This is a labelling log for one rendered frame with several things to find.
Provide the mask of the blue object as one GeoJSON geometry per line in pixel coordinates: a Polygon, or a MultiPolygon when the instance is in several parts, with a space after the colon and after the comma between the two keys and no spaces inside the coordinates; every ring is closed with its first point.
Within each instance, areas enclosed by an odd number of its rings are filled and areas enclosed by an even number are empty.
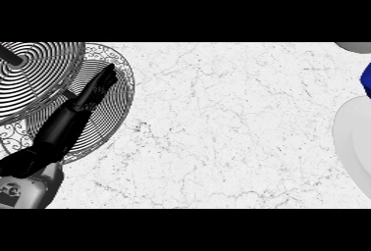
{"type": "Polygon", "coordinates": [[[371,98],[371,63],[364,70],[359,80],[365,89],[367,96],[371,98]]]}

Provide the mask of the grey round object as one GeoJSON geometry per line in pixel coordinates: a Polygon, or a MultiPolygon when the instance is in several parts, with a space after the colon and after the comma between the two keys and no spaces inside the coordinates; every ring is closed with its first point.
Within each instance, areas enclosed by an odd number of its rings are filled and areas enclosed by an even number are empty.
{"type": "Polygon", "coordinates": [[[337,42],[336,45],[349,52],[371,54],[371,42],[337,42]]]}

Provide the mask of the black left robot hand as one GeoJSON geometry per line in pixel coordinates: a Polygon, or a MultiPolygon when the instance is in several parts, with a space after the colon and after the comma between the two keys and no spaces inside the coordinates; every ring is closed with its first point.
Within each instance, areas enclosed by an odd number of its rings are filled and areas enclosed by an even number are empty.
{"type": "Polygon", "coordinates": [[[78,96],[68,99],[53,111],[38,129],[33,146],[0,160],[0,176],[25,178],[62,160],[115,82],[114,64],[109,64],[89,81],[78,96]]]}

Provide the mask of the white plate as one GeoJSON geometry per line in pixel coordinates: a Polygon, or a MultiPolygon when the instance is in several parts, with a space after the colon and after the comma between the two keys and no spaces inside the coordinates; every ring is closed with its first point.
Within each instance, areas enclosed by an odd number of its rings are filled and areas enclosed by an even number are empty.
{"type": "Polygon", "coordinates": [[[334,151],[346,172],[371,199],[371,99],[344,102],[334,116],[334,151]]]}

